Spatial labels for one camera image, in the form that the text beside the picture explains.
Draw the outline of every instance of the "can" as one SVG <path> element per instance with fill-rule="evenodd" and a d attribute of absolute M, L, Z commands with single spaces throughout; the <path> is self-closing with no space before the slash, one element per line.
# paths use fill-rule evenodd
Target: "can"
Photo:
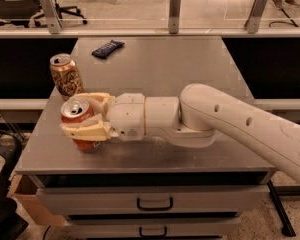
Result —
<path fill-rule="evenodd" d="M 63 123 L 81 123 L 94 116 L 94 111 L 85 99 L 71 98 L 61 107 L 61 121 Z M 94 149 L 99 142 L 73 139 L 75 146 L 83 151 Z"/>
<path fill-rule="evenodd" d="M 69 54 L 60 53 L 50 59 L 53 82 L 63 100 L 83 92 L 82 79 L 78 67 Z"/>

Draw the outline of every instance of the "can top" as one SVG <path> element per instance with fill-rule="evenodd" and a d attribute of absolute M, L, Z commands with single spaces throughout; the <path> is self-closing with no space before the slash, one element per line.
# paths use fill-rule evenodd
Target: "can top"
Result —
<path fill-rule="evenodd" d="M 85 99 L 70 99 L 61 107 L 61 114 L 66 118 L 76 118 L 89 109 L 89 102 Z"/>
<path fill-rule="evenodd" d="M 64 66 L 71 61 L 71 57 L 67 53 L 60 53 L 50 59 L 50 64 L 53 66 Z"/>

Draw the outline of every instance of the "robotic hand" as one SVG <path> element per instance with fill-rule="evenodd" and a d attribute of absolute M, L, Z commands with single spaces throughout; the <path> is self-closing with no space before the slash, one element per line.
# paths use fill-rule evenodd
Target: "robotic hand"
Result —
<path fill-rule="evenodd" d="M 158 136 L 172 145 L 203 148 L 213 143 L 218 130 L 300 183 L 300 125 L 212 87 L 189 85 L 180 99 L 142 94 L 115 98 L 103 93 L 79 94 L 74 99 L 88 100 L 97 119 L 62 124 L 64 133 L 73 139 L 136 141 Z"/>

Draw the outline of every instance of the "office chair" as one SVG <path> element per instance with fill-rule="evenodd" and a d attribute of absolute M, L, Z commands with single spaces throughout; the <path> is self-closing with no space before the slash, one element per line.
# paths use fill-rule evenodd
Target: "office chair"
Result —
<path fill-rule="evenodd" d="M 63 19 L 62 14 L 68 14 L 68 15 L 73 15 L 73 16 L 77 16 L 77 17 L 82 18 L 82 23 L 83 24 L 88 23 L 86 18 L 81 14 L 81 10 L 77 6 L 61 7 L 57 0 L 54 0 L 54 1 L 55 1 L 55 9 L 56 9 L 56 12 L 58 14 L 59 19 Z M 44 17 L 44 14 L 40 14 L 40 15 L 34 17 L 36 26 L 40 26 L 40 23 L 37 20 L 42 18 L 42 17 Z"/>
<path fill-rule="evenodd" d="M 16 239 L 28 226 L 28 223 L 17 213 L 17 203 L 7 197 L 10 186 L 9 177 L 16 166 L 21 152 L 21 142 L 13 135 L 0 130 L 0 137 L 10 136 L 12 146 L 0 144 L 0 156 L 5 163 L 0 172 L 0 240 Z"/>
<path fill-rule="evenodd" d="M 0 0 L 0 26 L 5 24 L 29 27 L 30 18 L 40 11 L 39 0 Z"/>

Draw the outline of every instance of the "desk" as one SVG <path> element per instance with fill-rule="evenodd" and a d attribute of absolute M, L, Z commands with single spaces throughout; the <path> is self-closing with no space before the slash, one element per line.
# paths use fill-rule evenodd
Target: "desk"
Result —
<path fill-rule="evenodd" d="M 125 48 L 107 61 L 91 56 L 110 39 L 79 38 L 72 52 L 86 91 L 177 96 L 203 81 L 253 100 L 220 38 L 114 37 Z M 275 168 L 222 134 L 205 149 L 145 138 L 78 151 L 59 128 L 62 103 L 54 90 L 16 171 L 31 177 L 75 237 L 220 237 L 268 194 Z"/>

